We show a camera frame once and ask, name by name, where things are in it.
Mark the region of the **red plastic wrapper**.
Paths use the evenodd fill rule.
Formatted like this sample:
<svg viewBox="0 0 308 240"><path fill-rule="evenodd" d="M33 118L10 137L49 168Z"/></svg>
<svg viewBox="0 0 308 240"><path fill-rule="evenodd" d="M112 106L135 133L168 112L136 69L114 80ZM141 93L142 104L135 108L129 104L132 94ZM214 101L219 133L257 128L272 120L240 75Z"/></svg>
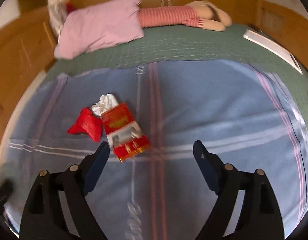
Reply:
<svg viewBox="0 0 308 240"><path fill-rule="evenodd" d="M102 120L87 107L81 109L75 123L67 130L68 134L87 134L94 142L100 142Z"/></svg>

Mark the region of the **red cigarette box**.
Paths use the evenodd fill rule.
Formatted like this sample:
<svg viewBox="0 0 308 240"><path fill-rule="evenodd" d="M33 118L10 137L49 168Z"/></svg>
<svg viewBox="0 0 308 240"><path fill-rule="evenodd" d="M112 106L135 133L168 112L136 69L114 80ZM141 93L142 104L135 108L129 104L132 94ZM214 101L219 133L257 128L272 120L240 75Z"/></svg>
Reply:
<svg viewBox="0 0 308 240"><path fill-rule="evenodd" d="M121 162L151 147L127 104L120 103L102 113L101 119L108 144Z"/></svg>

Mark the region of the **white tissue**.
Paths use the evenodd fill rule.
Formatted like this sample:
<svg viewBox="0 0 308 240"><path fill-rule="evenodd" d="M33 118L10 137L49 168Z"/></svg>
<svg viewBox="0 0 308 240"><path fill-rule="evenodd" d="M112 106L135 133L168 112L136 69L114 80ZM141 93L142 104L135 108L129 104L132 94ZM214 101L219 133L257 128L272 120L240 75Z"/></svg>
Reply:
<svg viewBox="0 0 308 240"><path fill-rule="evenodd" d="M98 102L91 106L91 111L100 118L103 113L118 105L119 103L113 94L106 94L100 96Z"/></svg>

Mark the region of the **blue striped bed sheet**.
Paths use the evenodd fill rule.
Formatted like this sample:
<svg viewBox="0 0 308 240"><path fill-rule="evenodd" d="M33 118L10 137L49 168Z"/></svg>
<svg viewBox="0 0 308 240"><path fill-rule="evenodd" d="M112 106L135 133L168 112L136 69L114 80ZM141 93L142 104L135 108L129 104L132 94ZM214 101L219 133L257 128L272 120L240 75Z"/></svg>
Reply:
<svg viewBox="0 0 308 240"><path fill-rule="evenodd" d="M97 149L67 131L82 108L113 94L151 147L124 163L111 155L87 195L109 239L195 238L216 201L193 157L197 140L239 170L262 168L291 234L308 209L308 80L289 72L214 60L61 74L30 98L5 146L0 174L15 182L8 218L20 226L41 170L61 172Z"/></svg>

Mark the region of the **white flat board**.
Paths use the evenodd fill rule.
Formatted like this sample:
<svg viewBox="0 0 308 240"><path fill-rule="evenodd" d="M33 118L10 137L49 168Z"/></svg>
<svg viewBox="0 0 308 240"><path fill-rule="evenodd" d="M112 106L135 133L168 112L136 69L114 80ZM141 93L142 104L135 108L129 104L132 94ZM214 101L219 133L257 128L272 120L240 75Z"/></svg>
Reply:
<svg viewBox="0 0 308 240"><path fill-rule="evenodd" d="M243 38L267 49L268 51L280 57L290 66L292 66L301 75L303 74L302 69L298 64L297 60L295 59L294 55L275 41L270 40L269 38L264 37L263 35L256 33L255 31L252 31L250 29L247 29L244 32Z"/></svg>

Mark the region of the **green mattress pad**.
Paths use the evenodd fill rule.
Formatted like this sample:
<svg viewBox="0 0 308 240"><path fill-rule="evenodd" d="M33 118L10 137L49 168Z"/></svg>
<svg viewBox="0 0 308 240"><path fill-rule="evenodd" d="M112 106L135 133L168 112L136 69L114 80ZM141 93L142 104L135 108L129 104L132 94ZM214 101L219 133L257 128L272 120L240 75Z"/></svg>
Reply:
<svg viewBox="0 0 308 240"><path fill-rule="evenodd" d="M234 24L215 32L183 25L145 29L144 37L116 47L82 54L73 60L58 60L47 72L53 80L61 73L76 75L99 68L129 68L164 60L226 59L251 63L278 74L308 121L308 72L302 74L274 53L243 37L247 27Z"/></svg>

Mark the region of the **pink pillow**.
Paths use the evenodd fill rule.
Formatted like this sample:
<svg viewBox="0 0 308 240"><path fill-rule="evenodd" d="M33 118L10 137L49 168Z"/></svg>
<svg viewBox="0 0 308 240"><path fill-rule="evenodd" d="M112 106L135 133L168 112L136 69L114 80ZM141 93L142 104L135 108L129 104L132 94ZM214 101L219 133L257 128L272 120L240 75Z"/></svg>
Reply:
<svg viewBox="0 0 308 240"><path fill-rule="evenodd" d="M144 37L138 20L140 0L112 0L71 12L64 23L55 58L73 58Z"/></svg>

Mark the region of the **striped plush doll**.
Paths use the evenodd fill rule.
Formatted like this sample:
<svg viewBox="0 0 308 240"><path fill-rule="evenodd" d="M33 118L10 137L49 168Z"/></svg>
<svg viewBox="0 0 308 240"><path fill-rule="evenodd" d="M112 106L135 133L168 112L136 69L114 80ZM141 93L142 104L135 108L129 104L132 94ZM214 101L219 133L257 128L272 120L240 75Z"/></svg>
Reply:
<svg viewBox="0 0 308 240"><path fill-rule="evenodd" d="M138 12L138 20L142 28L186 25L224 31L232 25L228 13L207 1L194 1L180 6L142 8Z"/></svg>

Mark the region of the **wooden bunk bed frame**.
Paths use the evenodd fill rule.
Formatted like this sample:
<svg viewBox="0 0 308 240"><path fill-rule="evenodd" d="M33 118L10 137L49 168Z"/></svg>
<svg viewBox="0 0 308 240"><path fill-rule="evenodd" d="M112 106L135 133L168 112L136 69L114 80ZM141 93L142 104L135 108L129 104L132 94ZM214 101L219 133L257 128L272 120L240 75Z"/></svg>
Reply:
<svg viewBox="0 0 308 240"><path fill-rule="evenodd" d="M283 17L295 13L269 2L258 7ZM23 14L0 30L0 145L11 115L34 78L48 72L56 63L53 52L55 37L49 26L46 7ZM290 51L306 66L308 72L308 37L298 41Z"/></svg>

